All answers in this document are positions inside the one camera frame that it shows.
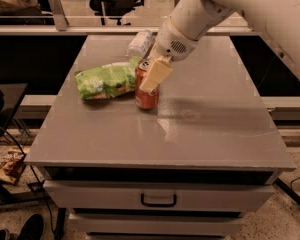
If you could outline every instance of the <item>black shoe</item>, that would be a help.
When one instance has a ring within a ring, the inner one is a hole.
[[[9,240],[10,239],[10,233],[8,229],[1,229],[0,230],[0,240]]]
[[[40,214],[34,214],[23,225],[17,240],[40,240],[43,229],[43,217]]]

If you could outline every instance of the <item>brown chip bag on floor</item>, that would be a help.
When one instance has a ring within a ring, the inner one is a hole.
[[[28,154],[29,148],[23,151]],[[0,182],[15,184],[26,167],[24,158],[19,148],[10,148],[0,164]]]

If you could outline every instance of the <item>snack bag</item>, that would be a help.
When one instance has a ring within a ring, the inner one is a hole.
[[[112,63],[75,72],[75,81],[82,99],[110,99],[135,88],[135,68],[139,57],[127,62]]]
[[[29,148],[24,148],[23,152],[27,154]],[[3,157],[0,164],[0,181],[9,184],[15,184],[26,167],[25,156],[19,148],[10,148],[8,154]]]

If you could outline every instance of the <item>green chip bag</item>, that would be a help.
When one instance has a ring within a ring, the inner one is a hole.
[[[112,63],[75,72],[75,81],[82,99],[110,99],[135,88],[135,68],[140,58]]]

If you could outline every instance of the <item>robotic hand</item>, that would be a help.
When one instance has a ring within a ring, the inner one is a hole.
[[[158,32],[140,89],[151,92],[188,57],[200,38],[238,12],[300,81],[300,0],[180,0]]]

